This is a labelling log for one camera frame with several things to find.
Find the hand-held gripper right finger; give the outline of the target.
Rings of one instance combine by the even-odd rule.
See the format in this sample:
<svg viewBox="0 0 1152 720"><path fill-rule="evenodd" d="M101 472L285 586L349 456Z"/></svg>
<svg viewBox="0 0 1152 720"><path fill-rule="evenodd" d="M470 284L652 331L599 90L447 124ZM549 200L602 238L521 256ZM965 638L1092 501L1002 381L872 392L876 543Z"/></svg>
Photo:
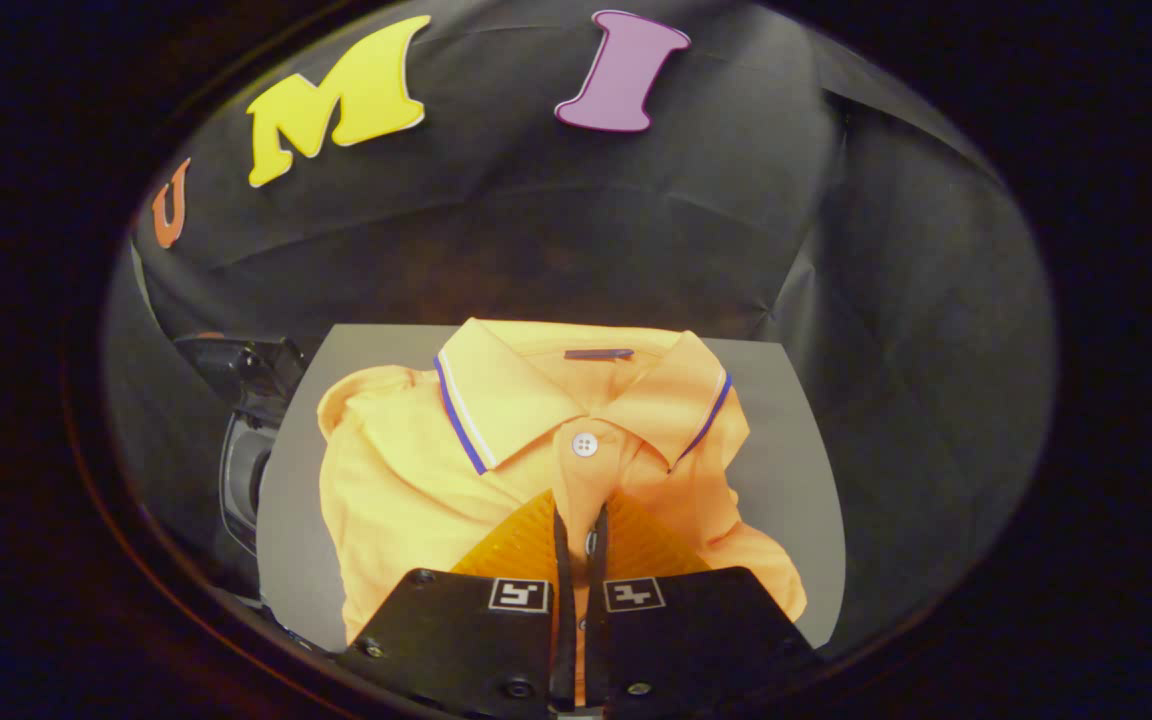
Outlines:
<svg viewBox="0 0 1152 720"><path fill-rule="evenodd" d="M582 698L604 714L726 714L823 659L746 568L712 569L613 495L588 535Z"/></svg>

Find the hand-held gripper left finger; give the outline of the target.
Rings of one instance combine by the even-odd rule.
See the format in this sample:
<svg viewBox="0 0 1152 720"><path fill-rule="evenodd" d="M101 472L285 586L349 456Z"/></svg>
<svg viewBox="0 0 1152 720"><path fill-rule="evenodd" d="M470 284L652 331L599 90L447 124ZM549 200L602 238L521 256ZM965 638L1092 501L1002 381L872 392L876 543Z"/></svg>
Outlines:
<svg viewBox="0 0 1152 720"><path fill-rule="evenodd" d="M552 492L449 571L408 570L335 661L450 717L558 717L577 700L577 605Z"/></svg>

